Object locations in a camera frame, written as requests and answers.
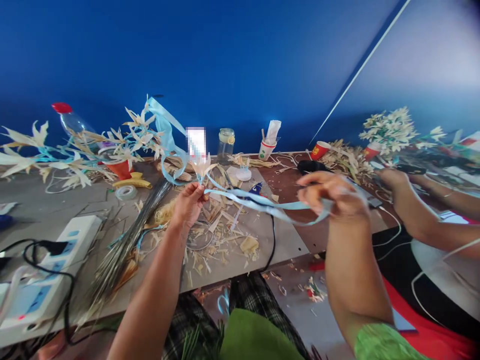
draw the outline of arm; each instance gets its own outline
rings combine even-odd
[[[205,203],[203,192],[203,186],[192,183],[178,195],[168,229],[113,340],[109,360],[161,355],[179,298],[187,236]]]
[[[319,198],[335,204],[329,217],[325,264],[328,301],[343,337],[355,347],[357,335],[366,324],[393,325],[390,301],[372,248],[370,217],[366,201],[342,176],[315,172],[298,183],[311,185],[298,198],[319,213]]]
[[[480,238],[479,225],[442,222],[417,195],[407,174],[385,169],[380,172],[380,178],[392,190],[393,207],[413,238],[447,252]],[[468,247],[458,254],[480,259],[480,245]]]
[[[450,209],[470,219],[480,221],[480,197],[459,190],[452,191],[451,188],[425,175],[411,175],[410,180],[414,184],[420,185]]]

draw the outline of metal wire bundle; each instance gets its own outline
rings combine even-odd
[[[132,251],[137,246],[145,223],[154,214],[172,184],[165,178],[158,180],[150,191],[138,217],[103,259],[95,272],[95,279],[87,294],[87,312],[82,316],[79,325],[82,326],[91,316],[100,310],[114,295],[115,289],[122,279]]]

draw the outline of tape roll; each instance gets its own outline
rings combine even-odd
[[[115,196],[121,201],[131,200],[137,196],[137,189],[132,185],[122,186],[115,191]]]

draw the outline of yellow clip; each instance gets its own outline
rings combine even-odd
[[[149,183],[147,180],[142,179],[143,174],[141,172],[132,172],[130,173],[130,175],[131,175],[131,179],[117,181],[112,185],[116,188],[121,188],[122,186],[126,186],[126,185],[133,185],[136,188],[147,188],[147,189],[152,188],[151,183]]]

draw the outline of green shirt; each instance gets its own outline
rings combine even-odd
[[[391,326],[367,324],[358,332],[357,360],[428,360]],[[268,319],[235,309],[228,320],[220,349],[222,360],[302,360],[295,345]]]

